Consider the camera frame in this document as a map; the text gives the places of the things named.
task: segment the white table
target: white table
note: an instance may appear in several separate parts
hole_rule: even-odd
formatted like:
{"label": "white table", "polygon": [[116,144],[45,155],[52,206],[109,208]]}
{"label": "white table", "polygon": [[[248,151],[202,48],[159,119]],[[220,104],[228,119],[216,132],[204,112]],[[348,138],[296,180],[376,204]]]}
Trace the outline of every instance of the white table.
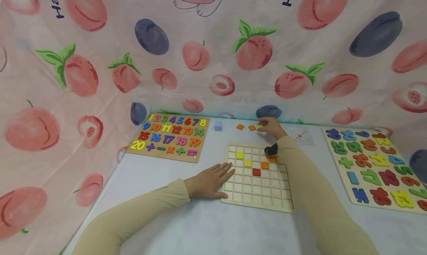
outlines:
{"label": "white table", "polygon": [[[214,131],[221,120],[222,132]],[[245,129],[236,126],[241,123]],[[177,178],[188,178],[225,160],[227,143],[252,146],[272,145],[275,141],[250,132],[249,120],[211,118],[199,163],[179,162],[126,154],[102,190],[65,254],[71,254],[82,230],[103,211],[159,188]],[[316,146],[301,146],[328,178],[351,217],[371,236],[380,254],[427,254],[427,216],[350,203],[320,126],[308,127]],[[298,203],[298,213],[282,213],[221,203],[195,200],[160,214],[122,247],[121,254],[146,255],[319,255],[314,235]]]}

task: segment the right hand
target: right hand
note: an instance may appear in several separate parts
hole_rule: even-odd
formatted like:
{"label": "right hand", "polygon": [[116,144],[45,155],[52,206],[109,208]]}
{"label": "right hand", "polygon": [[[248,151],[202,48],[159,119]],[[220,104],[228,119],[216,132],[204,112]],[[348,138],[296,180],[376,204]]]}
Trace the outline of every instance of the right hand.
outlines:
{"label": "right hand", "polygon": [[267,132],[276,140],[287,136],[284,129],[280,126],[280,123],[274,117],[262,117],[258,119],[258,122],[262,125],[262,127],[258,128],[258,132]]}

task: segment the yellow square tile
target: yellow square tile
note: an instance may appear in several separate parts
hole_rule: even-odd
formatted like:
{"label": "yellow square tile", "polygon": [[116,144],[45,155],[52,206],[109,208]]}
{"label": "yellow square tile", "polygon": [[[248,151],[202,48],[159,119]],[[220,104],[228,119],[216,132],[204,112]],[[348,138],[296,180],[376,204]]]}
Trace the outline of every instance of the yellow square tile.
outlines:
{"label": "yellow square tile", "polygon": [[252,161],[246,159],[244,165],[245,165],[245,167],[252,167]]}

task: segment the left hand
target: left hand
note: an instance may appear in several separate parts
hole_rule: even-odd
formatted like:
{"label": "left hand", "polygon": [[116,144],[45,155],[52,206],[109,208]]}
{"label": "left hand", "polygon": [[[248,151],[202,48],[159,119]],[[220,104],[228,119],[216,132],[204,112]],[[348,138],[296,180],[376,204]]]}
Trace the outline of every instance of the left hand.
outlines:
{"label": "left hand", "polygon": [[226,199],[228,195],[216,192],[216,189],[230,179],[236,170],[230,170],[231,163],[216,164],[200,172],[196,176],[184,180],[190,198],[198,196],[211,199]]}

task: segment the black object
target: black object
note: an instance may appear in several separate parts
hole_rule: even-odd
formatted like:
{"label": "black object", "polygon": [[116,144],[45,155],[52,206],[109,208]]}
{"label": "black object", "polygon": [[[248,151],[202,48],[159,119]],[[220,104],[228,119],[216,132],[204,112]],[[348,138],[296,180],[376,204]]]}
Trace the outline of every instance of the black object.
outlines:
{"label": "black object", "polygon": [[272,145],[272,146],[268,146],[268,147],[264,148],[264,152],[265,152],[267,155],[271,156],[271,155],[275,155],[275,154],[277,154],[277,149],[278,149],[278,147],[277,147],[277,143],[275,143],[275,144],[274,144],[274,145]]}

